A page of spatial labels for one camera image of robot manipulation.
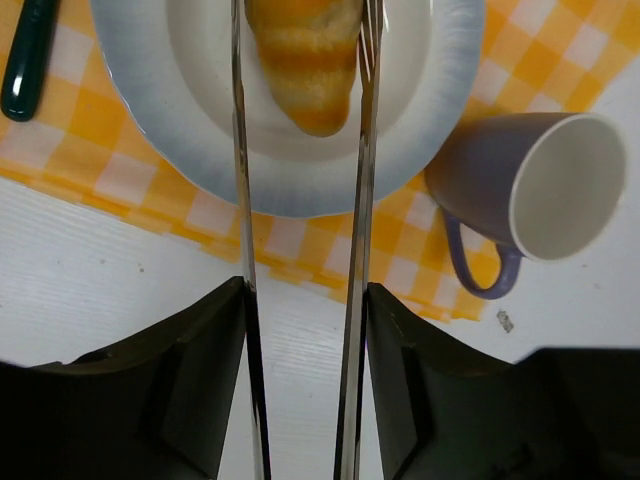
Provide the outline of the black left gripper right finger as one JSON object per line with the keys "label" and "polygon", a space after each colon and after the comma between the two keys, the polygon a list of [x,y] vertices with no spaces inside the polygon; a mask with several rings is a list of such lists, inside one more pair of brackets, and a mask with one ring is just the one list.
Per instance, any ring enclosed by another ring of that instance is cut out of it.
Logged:
{"label": "black left gripper right finger", "polygon": [[387,479],[635,479],[639,353],[482,353],[368,287],[367,350]]}

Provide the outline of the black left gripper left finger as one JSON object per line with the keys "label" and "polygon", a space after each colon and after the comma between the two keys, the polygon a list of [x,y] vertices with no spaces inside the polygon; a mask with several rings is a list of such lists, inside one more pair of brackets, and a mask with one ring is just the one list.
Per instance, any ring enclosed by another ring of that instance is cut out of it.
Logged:
{"label": "black left gripper left finger", "polygon": [[1,366],[5,479],[213,479],[245,326],[231,278],[70,363]]}

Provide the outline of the striped croissant bread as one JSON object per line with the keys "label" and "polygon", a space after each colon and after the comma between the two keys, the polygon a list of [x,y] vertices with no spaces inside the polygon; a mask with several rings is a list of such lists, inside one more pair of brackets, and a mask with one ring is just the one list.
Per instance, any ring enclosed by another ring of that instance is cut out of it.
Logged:
{"label": "striped croissant bread", "polygon": [[254,0],[244,6],[278,107],[308,135],[338,133],[349,116],[363,3]]}

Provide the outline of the metal tongs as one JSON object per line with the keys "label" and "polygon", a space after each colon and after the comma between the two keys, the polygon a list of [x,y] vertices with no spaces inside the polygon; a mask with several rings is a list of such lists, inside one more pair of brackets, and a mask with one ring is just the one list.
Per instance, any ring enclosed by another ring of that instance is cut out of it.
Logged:
{"label": "metal tongs", "polygon": [[[252,235],[249,160],[241,68],[241,8],[237,0],[232,0],[230,5],[233,139],[236,190],[241,212],[243,307],[251,390],[254,466],[256,478],[268,479],[271,476],[271,461]],[[367,288],[383,27],[383,3],[365,2],[358,44],[363,92],[360,106],[358,170],[333,470],[333,476],[336,479],[356,479],[360,471],[363,372],[368,321]]]}

